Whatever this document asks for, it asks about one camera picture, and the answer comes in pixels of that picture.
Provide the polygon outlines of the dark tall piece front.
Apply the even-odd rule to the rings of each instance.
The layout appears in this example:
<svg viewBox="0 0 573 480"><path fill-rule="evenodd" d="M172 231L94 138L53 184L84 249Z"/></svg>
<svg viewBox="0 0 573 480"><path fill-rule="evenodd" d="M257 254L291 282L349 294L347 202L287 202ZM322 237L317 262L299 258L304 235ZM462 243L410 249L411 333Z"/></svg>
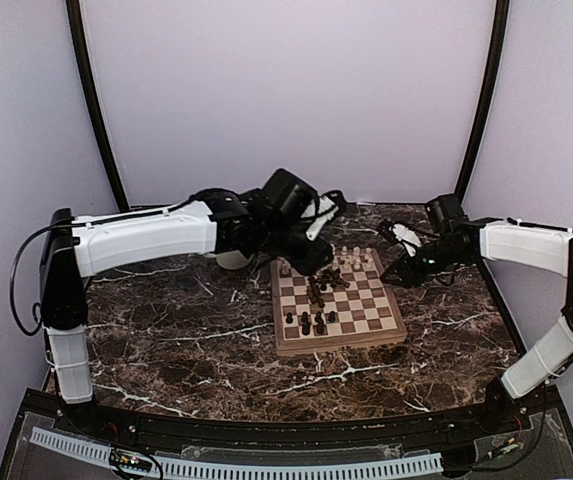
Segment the dark tall piece front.
<svg viewBox="0 0 573 480"><path fill-rule="evenodd" d="M303 336L308 336L311 332L311 321L308 312L303 312L301 315L301 333Z"/></svg>

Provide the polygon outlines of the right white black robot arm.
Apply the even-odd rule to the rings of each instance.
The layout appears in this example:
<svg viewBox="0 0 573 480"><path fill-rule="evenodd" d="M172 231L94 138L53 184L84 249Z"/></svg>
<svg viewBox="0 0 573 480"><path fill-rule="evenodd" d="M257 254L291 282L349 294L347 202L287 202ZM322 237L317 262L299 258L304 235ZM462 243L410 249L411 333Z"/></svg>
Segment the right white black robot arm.
<svg viewBox="0 0 573 480"><path fill-rule="evenodd" d="M563 304L551 328L497 380L499 392L476 413L487 434L500 432L515 416L512 400L548 380L558 379L573 364L573 229L515 219L470 220L464 214L436 220L422 232L403 222L383 220L378 234L402 253L381 274L383 283L412 289L455 284L461 268L504 262L556 276Z"/></svg>

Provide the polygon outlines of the dark tall piece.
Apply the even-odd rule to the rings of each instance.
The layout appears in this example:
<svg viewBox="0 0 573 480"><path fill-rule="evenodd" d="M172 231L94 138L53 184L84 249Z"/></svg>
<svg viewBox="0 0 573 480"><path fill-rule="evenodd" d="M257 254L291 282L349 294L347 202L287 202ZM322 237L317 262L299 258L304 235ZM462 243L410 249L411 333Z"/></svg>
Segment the dark tall piece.
<svg viewBox="0 0 573 480"><path fill-rule="evenodd" d="M318 336L323 336L326 334L326 326L322 311L318 311L315 314L315 332Z"/></svg>
<svg viewBox="0 0 573 480"><path fill-rule="evenodd" d="M301 315L301 333L303 336L308 336L311 332L311 321L308 312L303 312Z"/></svg>

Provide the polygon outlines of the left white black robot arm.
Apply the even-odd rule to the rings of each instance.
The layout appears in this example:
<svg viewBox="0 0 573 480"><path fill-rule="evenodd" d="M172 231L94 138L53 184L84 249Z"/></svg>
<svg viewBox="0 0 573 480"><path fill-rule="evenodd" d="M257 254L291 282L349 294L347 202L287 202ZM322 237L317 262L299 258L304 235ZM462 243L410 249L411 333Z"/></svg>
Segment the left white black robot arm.
<svg viewBox="0 0 573 480"><path fill-rule="evenodd" d="M108 216L57 211L40 231L46 241L40 298L32 307L37 326L22 332L46 332L69 421L86 436L100 435L107 427L106 412L91 401L85 279L169 256L229 253L245 260L259 254L281 257L309 276L332 261L332 247L320 232L345 207L339 191L320 195L293 187L285 194L255 189L242 196L208 189L180 204Z"/></svg>

